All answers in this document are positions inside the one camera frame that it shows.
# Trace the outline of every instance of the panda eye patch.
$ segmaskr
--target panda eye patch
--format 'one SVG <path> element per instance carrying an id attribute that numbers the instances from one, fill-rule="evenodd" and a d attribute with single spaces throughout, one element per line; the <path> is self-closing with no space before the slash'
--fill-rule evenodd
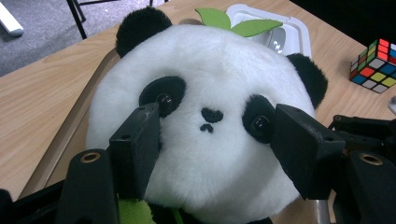
<path id="1" fill-rule="evenodd" d="M 185 90 L 186 83 L 180 77 L 162 77 L 143 89 L 139 96 L 139 105 L 158 102 L 160 116 L 165 118 L 177 109 Z"/>
<path id="2" fill-rule="evenodd" d="M 274 129 L 275 109 L 261 95 L 252 95 L 247 101 L 242 117 L 245 130 L 257 141 L 268 144 L 271 142 Z"/>

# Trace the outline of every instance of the black nose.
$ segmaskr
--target black nose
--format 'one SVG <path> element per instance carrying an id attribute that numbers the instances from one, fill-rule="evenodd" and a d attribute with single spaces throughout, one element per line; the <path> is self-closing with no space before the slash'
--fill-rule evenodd
<path id="1" fill-rule="evenodd" d="M 202 117 L 209 123 L 216 123 L 222 120 L 223 114 L 219 110 L 211 110 L 207 107 L 201 110 Z"/>

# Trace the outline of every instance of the colorful cube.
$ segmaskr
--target colorful cube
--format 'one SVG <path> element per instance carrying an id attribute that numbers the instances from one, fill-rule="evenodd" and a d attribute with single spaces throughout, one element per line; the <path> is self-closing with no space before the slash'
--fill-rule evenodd
<path id="1" fill-rule="evenodd" d="M 349 80 L 378 93 L 395 85 L 396 45 L 376 40 L 352 62 Z"/>

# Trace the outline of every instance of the white tray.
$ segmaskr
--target white tray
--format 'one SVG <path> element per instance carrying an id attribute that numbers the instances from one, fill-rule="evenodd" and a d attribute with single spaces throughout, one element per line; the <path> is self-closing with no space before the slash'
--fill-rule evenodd
<path id="1" fill-rule="evenodd" d="M 248 7 L 243 4 L 230 6 L 226 13 L 230 17 L 231 26 L 235 26 L 241 21 L 257 19 L 270 19 L 283 22 L 281 28 L 286 32 L 286 41 L 282 54 L 289 55 L 292 53 L 302 53 L 303 55 L 312 58 L 308 29 L 302 21 L 293 17 L 286 17 L 258 10 L 257 8 Z M 249 38 L 253 41 L 264 44 L 268 37 L 269 35 L 267 33 L 263 33 Z"/>

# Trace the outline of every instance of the black ear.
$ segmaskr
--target black ear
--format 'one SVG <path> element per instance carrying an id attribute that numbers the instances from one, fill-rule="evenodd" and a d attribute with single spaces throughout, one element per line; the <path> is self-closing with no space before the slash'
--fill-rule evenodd
<path id="1" fill-rule="evenodd" d="M 116 51 L 122 58 L 137 45 L 170 27 L 172 22 L 160 10 L 146 7 L 125 17 L 117 32 Z"/>
<path id="2" fill-rule="evenodd" d="M 311 97 L 312 105 L 316 109 L 326 94 L 327 78 L 311 59 L 303 54 L 291 54 L 287 57 L 300 75 L 301 81 Z"/>

